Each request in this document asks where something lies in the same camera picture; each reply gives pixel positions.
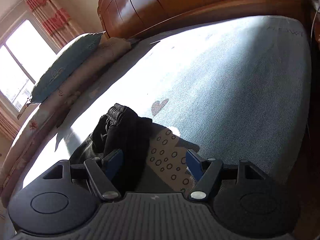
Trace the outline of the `black track pants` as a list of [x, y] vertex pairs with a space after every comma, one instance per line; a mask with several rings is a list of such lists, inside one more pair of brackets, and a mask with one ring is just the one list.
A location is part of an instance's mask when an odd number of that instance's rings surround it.
[[73, 152], [71, 164], [103, 159], [115, 150], [123, 153], [119, 170], [110, 179], [121, 194], [136, 191], [143, 177], [152, 135], [152, 120], [118, 103], [102, 115], [93, 132]]

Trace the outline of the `beige floral pillow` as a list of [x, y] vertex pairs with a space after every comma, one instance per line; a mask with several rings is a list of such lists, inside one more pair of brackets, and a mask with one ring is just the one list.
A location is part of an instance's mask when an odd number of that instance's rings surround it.
[[8, 206], [25, 167], [37, 154], [44, 139], [62, 124], [71, 105], [99, 75], [107, 70], [109, 64], [130, 49], [129, 41], [116, 37], [109, 38], [29, 116], [1, 167], [1, 202], [4, 207]]

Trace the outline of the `blue floral bed sheet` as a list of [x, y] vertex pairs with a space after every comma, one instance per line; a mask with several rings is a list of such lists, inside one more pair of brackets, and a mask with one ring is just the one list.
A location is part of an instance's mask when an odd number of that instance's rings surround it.
[[146, 183], [157, 162], [191, 148], [227, 164], [246, 159], [284, 183], [309, 111], [311, 57], [303, 25], [252, 16], [142, 40], [89, 86], [44, 143], [23, 186], [68, 159], [115, 103], [153, 120]]

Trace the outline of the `blue floral pillow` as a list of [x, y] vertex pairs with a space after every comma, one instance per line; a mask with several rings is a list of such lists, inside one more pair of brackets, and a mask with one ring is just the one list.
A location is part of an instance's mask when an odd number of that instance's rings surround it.
[[104, 32], [84, 33], [68, 42], [33, 87], [26, 105], [44, 102], [97, 49]]

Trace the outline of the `wooden headboard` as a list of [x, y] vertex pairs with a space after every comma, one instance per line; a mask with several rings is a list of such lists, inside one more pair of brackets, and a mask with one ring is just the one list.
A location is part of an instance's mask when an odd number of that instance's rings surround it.
[[99, 0], [108, 37], [145, 38], [232, 18], [279, 15], [304, 20], [304, 0]]

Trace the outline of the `window with white frame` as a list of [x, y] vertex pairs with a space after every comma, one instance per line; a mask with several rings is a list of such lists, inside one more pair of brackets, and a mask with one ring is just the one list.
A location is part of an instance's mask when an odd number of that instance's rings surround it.
[[31, 13], [1, 21], [1, 103], [16, 118], [57, 52]]

